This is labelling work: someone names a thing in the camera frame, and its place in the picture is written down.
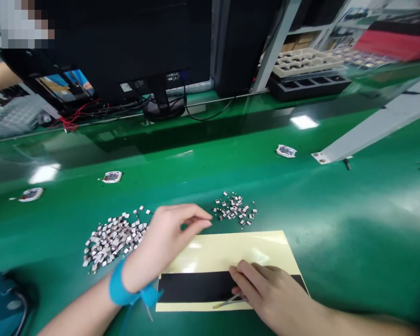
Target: person's right hand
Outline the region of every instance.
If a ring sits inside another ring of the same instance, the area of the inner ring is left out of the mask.
[[[327,335],[331,310],[312,300],[285,271],[274,266],[249,264],[242,260],[229,272],[259,317],[277,335]]]

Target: blue machine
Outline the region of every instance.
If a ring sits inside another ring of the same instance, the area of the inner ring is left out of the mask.
[[[28,316],[28,302],[11,279],[0,273],[0,336],[19,336]]]

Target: blue anti-static wrist strap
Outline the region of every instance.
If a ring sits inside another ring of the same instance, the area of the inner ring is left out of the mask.
[[[126,290],[123,286],[123,281],[121,280],[121,271],[123,270],[123,266],[125,264],[127,258],[121,260],[117,267],[113,270],[113,274],[111,277],[110,285],[109,285],[109,294],[113,303],[119,306],[125,305],[133,305],[135,302],[138,301],[139,298],[145,303],[146,306],[149,308],[153,307],[159,298],[163,294],[163,290],[160,292],[156,291],[153,284],[151,282],[145,288],[140,290],[138,293],[130,293]]]

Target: monitor stand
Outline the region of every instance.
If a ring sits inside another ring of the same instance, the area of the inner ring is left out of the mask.
[[[143,115],[152,122],[180,117],[185,112],[183,99],[167,96],[167,78],[165,75],[151,76],[143,80],[154,94],[155,102],[149,102],[143,108]]]

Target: cardboard box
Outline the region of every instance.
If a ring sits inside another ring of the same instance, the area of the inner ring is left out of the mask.
[[[304,34],[300,34],[300,37],[297,43],[302,44],[302,43],[311,42],[313,40],[314,40],[314,33],[304,33]]]
[[[299,49],[303,49],[303,48],[308,48],[309,47],[309,44],[310,44],[310,42],[296,44],[294,46],[294,49],[293,50],[299,50]]]
[[[281,52],[293,50],[294,49],[294,45],[295,45],[294,42],[284,44],[283,47],[281,47]]]

